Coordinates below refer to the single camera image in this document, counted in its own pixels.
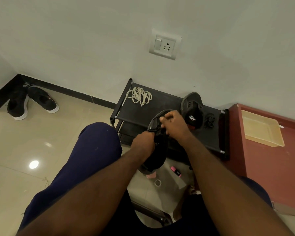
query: forearm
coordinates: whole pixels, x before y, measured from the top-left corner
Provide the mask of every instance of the forearm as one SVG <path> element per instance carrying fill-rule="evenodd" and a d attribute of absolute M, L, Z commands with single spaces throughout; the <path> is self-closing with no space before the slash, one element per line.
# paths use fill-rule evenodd
<path fill-rule="evenodd" d="M 293 235 L 276 213 L 194 136 L 181 142 L 221 235 Z"/>
<path fill-rule="evenodd" d="M 100 234 L 142 164 L 139 154 L 136 149 L 129 150 L 118 161 L 74 187 L 19 235 Z"/>

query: hand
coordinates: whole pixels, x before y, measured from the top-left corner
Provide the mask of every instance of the hand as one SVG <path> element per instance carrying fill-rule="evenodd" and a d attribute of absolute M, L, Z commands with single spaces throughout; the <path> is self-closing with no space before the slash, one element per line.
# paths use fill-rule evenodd
<path fill-rule="evenodd" d="M 188 126 L 182 116 L 175 110 L 165 114 L 165 117 L 160 117 L 162 128 L 166 128 L 166 134 L 181 142 L 192 136 Z"/>
<path fill-rule="evenodd" d="M 138 151 L 143 162 L 153 153 L 154 148 L 154 133 L 148 131 L 137 135 L 131 144 L 131 150 Z"/>

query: switch plate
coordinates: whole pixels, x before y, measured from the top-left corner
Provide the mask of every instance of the switch plate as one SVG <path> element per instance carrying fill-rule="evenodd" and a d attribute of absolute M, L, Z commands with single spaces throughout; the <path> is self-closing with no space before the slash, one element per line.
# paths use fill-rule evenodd
<path fill-rule="evenodd" d="M 150 37 L 149 51 L 151 54 L 174 60 L 176 59 L 181 39 L 182 37 L 179 35 L 169 34 L 153 29 Z"/>

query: person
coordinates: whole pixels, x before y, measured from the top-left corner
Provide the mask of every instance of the person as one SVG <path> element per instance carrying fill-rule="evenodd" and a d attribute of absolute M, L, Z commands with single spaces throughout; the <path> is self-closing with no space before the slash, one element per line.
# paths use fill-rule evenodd
<path fill-rule="evenodd" d="M 192 135 L 177 111 L 160 121 L 184 147 L 201 190 L 201 195 L 191 195 L 192 203 L 186 199 L 180 220 L 163 228 L 146 227 L 126 190 L 154 150 L 154 133 L 139 134 L 120 157 L 116 131 L 105 123 L 93 123 L 83 129 L 51 185 L 26 208 L 17 235 L 293 235 L 265 202 L 269 198 L 262 195 L 264 189 L 257 184 L 262 199 L 227 170 Z"/>

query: shoe logo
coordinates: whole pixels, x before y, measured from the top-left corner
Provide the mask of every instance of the shoe logo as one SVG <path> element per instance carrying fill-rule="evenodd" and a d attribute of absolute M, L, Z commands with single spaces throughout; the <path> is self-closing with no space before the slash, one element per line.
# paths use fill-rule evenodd
<path fill-rule="evenodd" d="M 192 121 L 197 120 L 197 119 L 195 119 L 192 115 L 190 115 L 189 118 L 190 118 Z"/>

